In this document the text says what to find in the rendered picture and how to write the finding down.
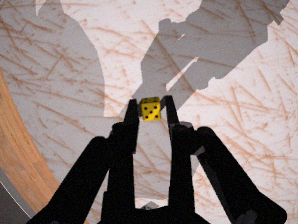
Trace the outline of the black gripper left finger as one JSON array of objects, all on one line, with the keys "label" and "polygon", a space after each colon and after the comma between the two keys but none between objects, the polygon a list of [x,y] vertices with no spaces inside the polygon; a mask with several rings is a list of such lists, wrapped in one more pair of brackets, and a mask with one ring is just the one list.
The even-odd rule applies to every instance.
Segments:
[{"label": "black gripper left finger", "polygon": [[112,125],[108,138],[91,139],[49,203],[26,224],[84,224],[108,170],[100,224],[129,224],[139,122],[137,99],[130,99],[123,122]]}]

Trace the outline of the yellow die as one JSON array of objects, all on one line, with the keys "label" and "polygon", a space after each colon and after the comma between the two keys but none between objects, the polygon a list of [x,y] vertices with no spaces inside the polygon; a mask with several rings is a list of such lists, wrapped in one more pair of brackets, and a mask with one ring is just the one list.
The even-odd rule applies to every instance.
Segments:
[{"label": "yellow die", "polygon": [[160,120],[161,108],[159,97],[142,98],[141,110],[143,121]]}]

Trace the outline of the white die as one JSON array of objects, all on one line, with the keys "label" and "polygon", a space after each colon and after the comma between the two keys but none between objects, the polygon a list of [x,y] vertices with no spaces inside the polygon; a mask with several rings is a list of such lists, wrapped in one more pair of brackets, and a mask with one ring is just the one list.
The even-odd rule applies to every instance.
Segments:
[{"label": "white die", "polygon": [[152,208],[146,205],[146,206],[142,207],[141,209],[151,210]]}]

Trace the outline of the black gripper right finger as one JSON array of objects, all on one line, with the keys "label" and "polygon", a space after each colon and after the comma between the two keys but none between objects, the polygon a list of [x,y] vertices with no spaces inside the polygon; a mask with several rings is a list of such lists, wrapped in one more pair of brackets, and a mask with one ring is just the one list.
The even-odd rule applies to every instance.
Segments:
[{"label": "black gripper right finger", "polygon": [[257,189],[215,132],[208,126],[194,130],[192,123],[179,121],[172,95],[165,101],[172,149],[166,224],[196,224],[190,152],[231,224],[284,224],[286,211]]}]

